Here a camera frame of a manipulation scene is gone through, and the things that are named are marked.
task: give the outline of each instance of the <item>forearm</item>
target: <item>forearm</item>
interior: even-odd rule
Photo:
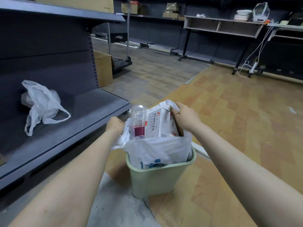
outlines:
[[[191,132],[258,226],[303,226],[303,195],[208,126],[198,124]]]
[[[105,131],[25,207],[13,226],[86,226],[115,131]]]

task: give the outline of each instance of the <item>white box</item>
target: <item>white box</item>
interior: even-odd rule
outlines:
[[[149,113],[145,128],[145,138],[168,137],[170,111],[158,108]]]

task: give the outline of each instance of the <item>clear plastic container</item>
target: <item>clear plastic container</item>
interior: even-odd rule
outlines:
[[[145,117],[147,108],[143,105],[134,105],[131,108],[131,134],[130,139],[144,139]]]

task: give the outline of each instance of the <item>electrical cord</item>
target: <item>electrical cord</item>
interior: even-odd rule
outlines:
[[[267,40],[266,40],[266,42],[265,42],[264,45],[263,45],[263,42],[265,41],[265,39],[267,38],[267,36],[269,35],[269,33],[272,31],[272,29],[274,28],[274,26],[275,26],[276,24],[278,24],[278,22],[274,23],[272,26],[269,27],[269,29],[267,30],[267,32],[266,32],[266,34],[265,34],[265,36],[264,36],[262,42],[261,42],[261,43],[258,45],[258,47],[257,47],[257,48],[256,48],[256,49],[255,49],[255,50],[246,58],[246,60],[244,61],[244,64],[243,64],[241,67],[239,67],[239,68],[237,69],[237,74],[238,74],[238,76],[243,77],[243,78],[246,78],[246,79],[249,79],[247,76],[241,76],[241,75],[240,75],[240,72],[241,72],[242,68],[244,67],[244,65],[247,65],[247,66],[249,66],[249,67],[252,68],[252,66],[249,65],[248,58],[249,58],[252,54],[254,54],[255,51],[261,46],[261,47],[260,47],[260,50],[259,50],[258,60],[257,60],[256,66],[258,65],[258,63],[259,63],[259,58],[260,58],[260,54],[261,54],[262,50],[264,49],[264,47],[265,47],[265,45],[266,45],[266,43],[267,43]]]

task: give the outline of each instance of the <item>trash can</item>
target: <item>trash can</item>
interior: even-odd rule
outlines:
[[[133,167],[129,161],[129,155],[126,153],[126,163],[131,174],[131,188],[134,196],[136,198],[146,198],[172,191],[187,166],[193,164],[197,158],[193,147],[191,147],[191,152],[191,160],[187,162],[149,169]]]

